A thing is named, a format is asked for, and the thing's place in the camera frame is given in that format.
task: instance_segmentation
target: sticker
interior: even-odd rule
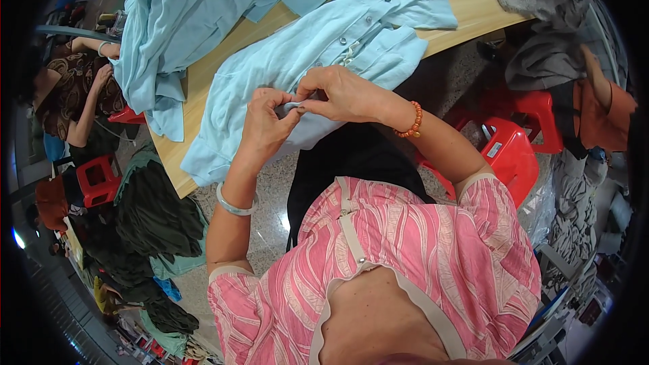
[[[496,144],[493,144],[493,147],[491,147],[491,150],[489,150],[489,152],[487,152],[487,157],[493,158],[493,156],[496,155],[496,152],[498,152],[500,147],[502,147],[501,142],[497,142]]]

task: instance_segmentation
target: pink patterned blouse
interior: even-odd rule
[[[306,213],[297,247],[264,275],[236,266],[210,274],[226,363],[318,364],[327,296],[378,265],[394,271],[451,360],[506,358],[539,303],[539,266],[495,176],[475,176],[458,205],[337,177]]]

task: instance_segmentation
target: orange beaded bracelet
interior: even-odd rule
[[[416,112],[415,124],[412,125],[411,129],[409,129],[408,131],[405,131],[403,133],[401,131],[397,131],[397,130],[394,131],[394,133],[396,135],[400,136],[402,139],[404,139],[406,137],[409,137],[409,136],[413,136],[415,138],[418,138],[421,135],[421,134],[419,134],[419,131],[418,131],[419,130],[419,124],[421,124],[421,115],[422,115],[421,114],[421,106],[419,105],[418,102],[416,102],[414,100],[410,101],[410,103],[412,103],[415,106],[415,112]]]

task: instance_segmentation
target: hand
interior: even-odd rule
[[[120,44],[104,44],[104,46],[101,47],[101,54],[110,59],[119,59],[120,49]]]
[[[97,85],[97,89],[101,89],[106,85],[106,82],[111,76],[113,76],[113,66],[109,63],[105,64],[97,71],[97,75],[95,75],[95,80],[92,82],[92,85]]]
[[[280,149],[300,122],[302,113],[297,108],[290,110],[281,120],[275,114],[274,109],[288,101],[296,99],[286,92],[260,88],[253,92],[253,99],[248,103],[241,143],[235,159],[243,161],[255,175]]]
[[[298,99],[307,98],[320,89],[327,95],[326,101],[308,99],[301,109],[339,122],[379,122],[396,128],[395,110],[412,112],[407,100],[398,94],[369,82],[340,65],[309,69],[300,80],[296,94]]]

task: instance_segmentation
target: light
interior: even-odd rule
[[[16,232],[15,228],[11,228],[14,231],[14,239],[16,240],[16,244],[22,249],[25,249],[25,242],[20,238],[20,235]]]

